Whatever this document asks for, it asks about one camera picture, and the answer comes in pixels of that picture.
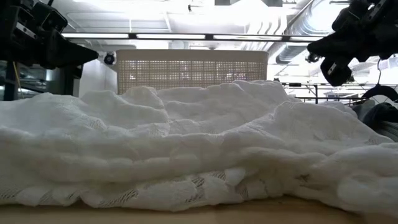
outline metal rack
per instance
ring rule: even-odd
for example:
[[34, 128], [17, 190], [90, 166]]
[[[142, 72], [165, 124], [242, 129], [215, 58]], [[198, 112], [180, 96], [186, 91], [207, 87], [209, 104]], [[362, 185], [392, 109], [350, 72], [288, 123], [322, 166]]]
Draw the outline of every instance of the metal rack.
[[[310, 92], [313, 93], [313, 97], [296, 97], [300, 100], [303, 100], [304, 103], [307, 103], [309, 101], [314, 101], [315, 104], [319, 104], [320, 100], [324, 101], [347, 101], [343, 102], [346, 105], [358, 105], [364, 103], [366, 98], [360, 98], [360, 97], [319, 97], [318, 95], [318, 90], [320, 89], [320, 86], [330, 86], [329, 84], [326, 83], [281, 83], [283, 86], [289, 86], [289, 88], [308, 88]], [[354, 84], [345, 84], [344, 86], [371, 86], [374, 87], [376, 84], [363, 84], [363, 85], [354, 85]]]
[[[14, 69], [13, 62], [7, 62], [5, 74], [4, 76], [0, 76], [0, 86], [4, 86], [4, 94], [0, 100], [13, 101], [21, 98], [19, 84], [16, 78], [16, 75], [21, 77], [21, 66], [22, 65], [16, 63], [16, 69]], [[20, 78], [20, 84], [23, 90], [28, 91], [28, 94], [24, 94], [27, 98], [46, 92], [58, 95], [72, 95], [74, 79], [80, 78], [82, 71], [83, 67], [65, 67], [63, 69], [54, 70], [54, 80], [47, 81], [39, 78]]]

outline black garment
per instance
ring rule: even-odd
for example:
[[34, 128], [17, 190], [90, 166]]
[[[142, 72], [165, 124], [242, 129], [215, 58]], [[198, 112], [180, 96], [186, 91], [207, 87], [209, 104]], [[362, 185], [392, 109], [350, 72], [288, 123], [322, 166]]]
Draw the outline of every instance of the black garment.
[[382, 121], [382, 128], [376, 132], [391, 138], [394, 142], [398, 142], [398, 123]]
[[361, 121], [373, 130], [379, 129], [382, 121], [398, 123], [398, 109], [389, 103], [381, 103], [374, 106]]
[[358, 115], [358, 119], [363, 121], [367, 113], [374, 108], [376, 102], [373, 100], [368, 100], [361, 105], [352, 106], [351, 109]]

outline white wall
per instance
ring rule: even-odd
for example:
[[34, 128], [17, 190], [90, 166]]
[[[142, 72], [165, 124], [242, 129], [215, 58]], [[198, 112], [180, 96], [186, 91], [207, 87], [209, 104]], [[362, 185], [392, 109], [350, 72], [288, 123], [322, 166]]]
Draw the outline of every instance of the white wall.
[[83, 67], [83, 75], [78, 86], [78, 96], [89, 91], [110, 90], [118, 92], [117, 73], [99, 60], [88, 62]]

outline white lace fabric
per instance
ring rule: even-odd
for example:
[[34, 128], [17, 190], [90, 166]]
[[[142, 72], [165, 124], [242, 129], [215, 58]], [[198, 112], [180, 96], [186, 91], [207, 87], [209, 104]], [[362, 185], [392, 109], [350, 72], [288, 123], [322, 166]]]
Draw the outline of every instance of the white lace fabric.
[[398, 144], [275, 82], [0, 103], [0, 204], [177, 211], [287, 194], [397, 215], [397, 189]]

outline perforated panel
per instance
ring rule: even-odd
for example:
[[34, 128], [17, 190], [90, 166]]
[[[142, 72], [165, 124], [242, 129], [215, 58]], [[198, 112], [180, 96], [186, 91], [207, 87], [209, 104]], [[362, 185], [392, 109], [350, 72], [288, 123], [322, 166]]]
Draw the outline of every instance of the perforated panel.
[[134, 86], [160, 90], [267, 78], [267, 52], [120, 50], [117, 56], [119, 94]]

